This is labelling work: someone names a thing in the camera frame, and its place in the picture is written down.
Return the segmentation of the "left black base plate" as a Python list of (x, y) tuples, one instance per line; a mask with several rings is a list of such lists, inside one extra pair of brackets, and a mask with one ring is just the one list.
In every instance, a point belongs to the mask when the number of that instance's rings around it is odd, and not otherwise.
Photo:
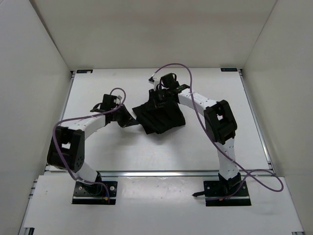
[(109, 191), (109, 199), (102, 185), (85, 185), (76, 182), (72, 204), (75, 205), (115, 205), (117, 195), (117, 181), (104, 181)]

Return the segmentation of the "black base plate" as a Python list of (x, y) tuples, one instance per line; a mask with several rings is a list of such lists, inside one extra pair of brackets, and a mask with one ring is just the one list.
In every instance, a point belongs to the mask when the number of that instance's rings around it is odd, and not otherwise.
[(109, 199), (102, 185), (85, 185), (76, 182), (72, 204), (75, 205), (115, 205), (117, 195), (117, 181), (104, 181), (109, 191)]
[(207, 207), (233, 207), (251, 206), (247, 184), (239, 183), (231, 189), (227, 189), (220, 181), (204, 181), (204, 190), (195, 192), (193, 197), (204, 196)]

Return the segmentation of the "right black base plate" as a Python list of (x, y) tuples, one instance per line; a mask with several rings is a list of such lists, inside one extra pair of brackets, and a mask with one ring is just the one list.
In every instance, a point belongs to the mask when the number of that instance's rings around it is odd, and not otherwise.
[(207, 207), (233, 207), (251, 206), (247, 184), (239, 183), (231, 189), (227, 189), (220, 181), (204, 181), (204, 190), (195, 192), (193, 197), (204, 196)]

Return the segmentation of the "blue label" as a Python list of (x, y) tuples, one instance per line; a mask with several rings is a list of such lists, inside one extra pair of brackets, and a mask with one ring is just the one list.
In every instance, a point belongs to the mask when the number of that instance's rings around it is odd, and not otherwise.
[(222, 72), (237, 72), (237, 68), (221, 68)]
[(79, 74), (88, 74), (88, 73), (93, 73), (93, 70), (77, 70), (76, 73)]

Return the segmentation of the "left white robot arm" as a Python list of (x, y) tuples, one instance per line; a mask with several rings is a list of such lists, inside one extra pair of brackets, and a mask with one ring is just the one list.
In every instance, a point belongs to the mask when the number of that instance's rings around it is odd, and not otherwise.
[(85, 162), (85, 140), (111, 122), (121, 128), (139, 123), (128, 112), (121, 97), (105, 94), (101, 103), (91, 109), (88, 118), (80, 118), (69, 127), (57, 126), (51, 139), (47, 163), (72, 174), (74, 180), (85, 184), (92, 195), (102, 190), (101, 175)]

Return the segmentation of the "right blue label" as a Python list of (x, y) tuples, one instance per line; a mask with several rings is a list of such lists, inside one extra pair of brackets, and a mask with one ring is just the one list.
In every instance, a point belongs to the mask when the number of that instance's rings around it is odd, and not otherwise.
[(222, 72), (237, 72), (237, 68), (221, 68)]

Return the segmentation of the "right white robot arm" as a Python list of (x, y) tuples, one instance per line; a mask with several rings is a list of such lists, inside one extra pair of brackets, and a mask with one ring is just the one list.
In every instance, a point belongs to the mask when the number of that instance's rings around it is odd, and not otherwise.
[(204, 117), (204, 130), (218, 152), (219, 190), (221, 194), (231, 196), (241, 179), (234, 151), (237, 123), (229, 103), (226, 100), (215, 101), (191, 91), (188, 85), (180, 85), (172, 73), (161, 78), (152, 76), (148, 81), (154, 86), (151, 92), (155, 102), (174, 101)]

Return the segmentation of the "left blue label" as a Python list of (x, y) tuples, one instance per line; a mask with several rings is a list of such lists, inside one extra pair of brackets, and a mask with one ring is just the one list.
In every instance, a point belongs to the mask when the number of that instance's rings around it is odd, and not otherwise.
[(88, 74), (88, 73), (93, 73), (93, 70), (77, 70), (76, 73), (79, 74)]

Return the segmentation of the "black skirt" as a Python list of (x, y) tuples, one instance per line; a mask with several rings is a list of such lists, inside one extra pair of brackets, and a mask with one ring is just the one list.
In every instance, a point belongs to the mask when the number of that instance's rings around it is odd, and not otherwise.
[(149, 105), (148, 102), (132, 108), (136, 115), (136, 121), (144, 128), (147, 135), (162, 134), (174, 127), (186, 124), (184, 115), (179, 105), (174, 101)]

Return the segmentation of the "aluminium rail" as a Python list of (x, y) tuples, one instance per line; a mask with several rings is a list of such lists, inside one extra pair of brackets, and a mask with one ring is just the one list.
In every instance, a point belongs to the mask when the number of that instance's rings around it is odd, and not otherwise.
[(215, 170), (166, 170), (166, 171), (100, 171), (103, 177), (206, 177), (218, 176)]

